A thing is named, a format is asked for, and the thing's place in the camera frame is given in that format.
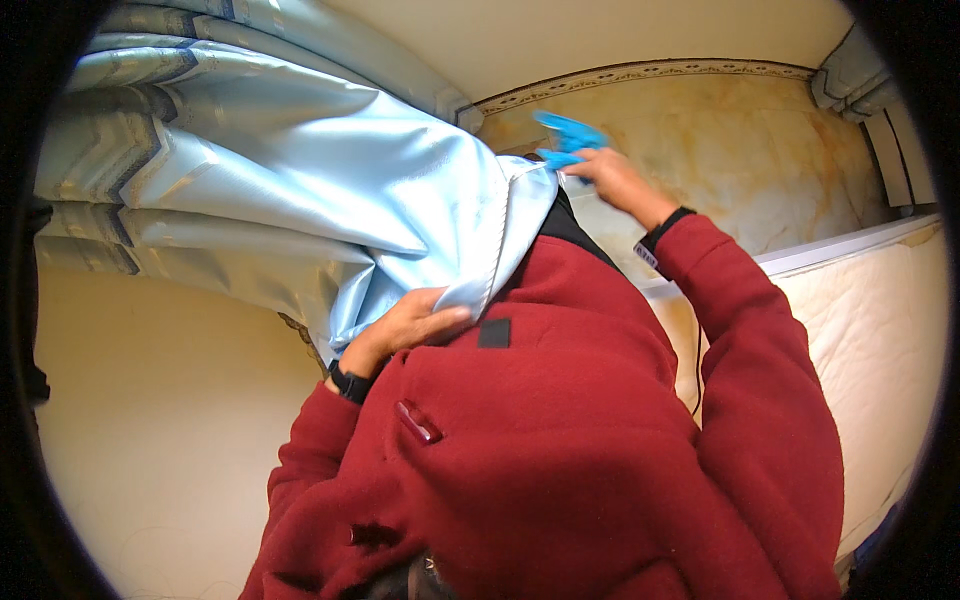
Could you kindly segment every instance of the curtain fabric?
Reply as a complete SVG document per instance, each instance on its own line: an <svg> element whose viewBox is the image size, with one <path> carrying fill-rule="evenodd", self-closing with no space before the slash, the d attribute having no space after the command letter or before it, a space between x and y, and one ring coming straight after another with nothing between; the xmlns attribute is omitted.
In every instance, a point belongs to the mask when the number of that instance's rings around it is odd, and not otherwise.
<svg viewBox="0 0 960 600"><path fill-rule="evenodd" d="M557 180L455 127L476 108L451 90L313 3L121 6L43 140L38 261L267 307L324 360L414 287L479 316Z"/></svg>
<svg viewBox="0 0 960 600"><path fill-rule="evenodd" d="M810 81L820 108L859 123L899 99L886 65L863 30L854 25Z"/></svg>

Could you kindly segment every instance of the marble wall tile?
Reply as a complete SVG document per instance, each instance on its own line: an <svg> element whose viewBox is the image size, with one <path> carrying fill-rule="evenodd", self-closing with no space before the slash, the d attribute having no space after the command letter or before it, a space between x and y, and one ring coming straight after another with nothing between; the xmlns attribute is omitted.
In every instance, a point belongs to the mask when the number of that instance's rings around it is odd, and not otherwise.
<svg viewBox="0 0 960 600"><path fill-rule="evenodd" d="M817 109L806 83L757 75L682 75L606 84L508 108L478 134L495 152L542 144L549 110L604 131L660 190L709 216L751 254L894 218L863 132ZM582 227L634 281L643 230L575 182Z"/></svg>

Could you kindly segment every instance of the man's right hand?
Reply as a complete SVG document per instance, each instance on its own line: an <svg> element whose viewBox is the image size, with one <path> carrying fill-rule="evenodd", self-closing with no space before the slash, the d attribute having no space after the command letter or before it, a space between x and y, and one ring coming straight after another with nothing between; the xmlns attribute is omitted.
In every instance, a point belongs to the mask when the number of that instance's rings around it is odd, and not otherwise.
<svg viewBox="0 0 960 600"><path fill-rule="evenodd" d="M564 167L561 173L592 180L601 200L630 213L646 230L666 221L678 208L677 203L651 187L619 152L585 148L573 154L584 162Z"/></svg>

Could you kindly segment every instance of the watch strap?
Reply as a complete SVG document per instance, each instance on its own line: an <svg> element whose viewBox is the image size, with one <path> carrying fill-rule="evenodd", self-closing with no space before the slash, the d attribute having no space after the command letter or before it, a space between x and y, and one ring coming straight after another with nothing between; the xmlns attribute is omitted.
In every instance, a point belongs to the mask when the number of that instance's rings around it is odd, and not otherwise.
<svg viewBox="0 0 960 600"><path fill-rule="evenodd" d="M373 381L352 372L344 373L340 371L339 360L330 361L330 366L327 370L330 371L330 378L333 379L334 385L340 389L340 396L343 396L358 406L363 406L363 402L367 399L367 394L370 392Z"/></svg>
<svg viewBox="0 0 960 600"><path fill-rule="evenodd" d="M660 271L660 262L657 260L657 255L655 254L657 249L657 242L663 237L663 235L678 221L680 221L686 215L695 215L697 214L696 210L692 208L687 208L686 206L681 206L673 211L673 213L666 218L663 223L657 225L653 229L647 232L639 242L634 246L634 252L642 258L648 265L660 273L667 281L670 281L670 277L664 275Z"/></svg>

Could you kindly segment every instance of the label tag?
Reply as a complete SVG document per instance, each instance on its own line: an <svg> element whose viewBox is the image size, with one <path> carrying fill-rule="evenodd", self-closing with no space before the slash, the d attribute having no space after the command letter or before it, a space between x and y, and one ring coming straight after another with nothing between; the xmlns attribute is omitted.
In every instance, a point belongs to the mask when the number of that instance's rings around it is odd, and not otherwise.
<svg viewBox="0 0 960 600"><path fill-rule="evenodd" d="M636 245L634 246L634 253L640 258L642 258L648 265L650 265L652 269L654 269L655 271L657 270L657 267L660 264L660 262L657 260L657 258L653 255L652 252L647 250L647 247L644 246L641 242L637 242Z"/></svg>

